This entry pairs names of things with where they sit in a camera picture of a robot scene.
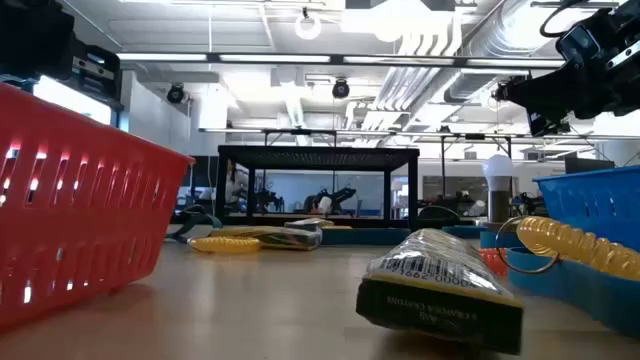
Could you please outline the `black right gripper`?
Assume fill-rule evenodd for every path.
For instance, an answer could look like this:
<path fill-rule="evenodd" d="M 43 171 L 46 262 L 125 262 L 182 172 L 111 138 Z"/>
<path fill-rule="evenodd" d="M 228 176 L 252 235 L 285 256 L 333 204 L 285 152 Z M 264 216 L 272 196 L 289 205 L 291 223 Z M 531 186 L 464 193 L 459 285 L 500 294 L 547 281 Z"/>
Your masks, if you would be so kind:
<path fill-rule="evenodd" d="M 515 103 L 542 113 L 527 112 L 532 136 L 569 133 L 567 121 L 551 119 L 569 112 L 589 119 L 639 108 L 639 0 L 600 9 L 579 29 L 583 66 L 565 64 L 514 86 Z"/>

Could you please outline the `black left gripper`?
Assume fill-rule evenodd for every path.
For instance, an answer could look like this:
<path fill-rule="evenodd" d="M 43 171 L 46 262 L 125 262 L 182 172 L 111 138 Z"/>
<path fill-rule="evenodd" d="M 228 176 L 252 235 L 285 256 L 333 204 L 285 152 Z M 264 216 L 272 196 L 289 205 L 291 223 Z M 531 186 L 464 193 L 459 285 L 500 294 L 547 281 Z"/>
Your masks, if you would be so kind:
<path fill-rule="evenodd" d="M 73 87 L 112 111 L 122 111 L 120 58 L 104 48 L 83 42 L 73 45 L 72 54 Z"/>

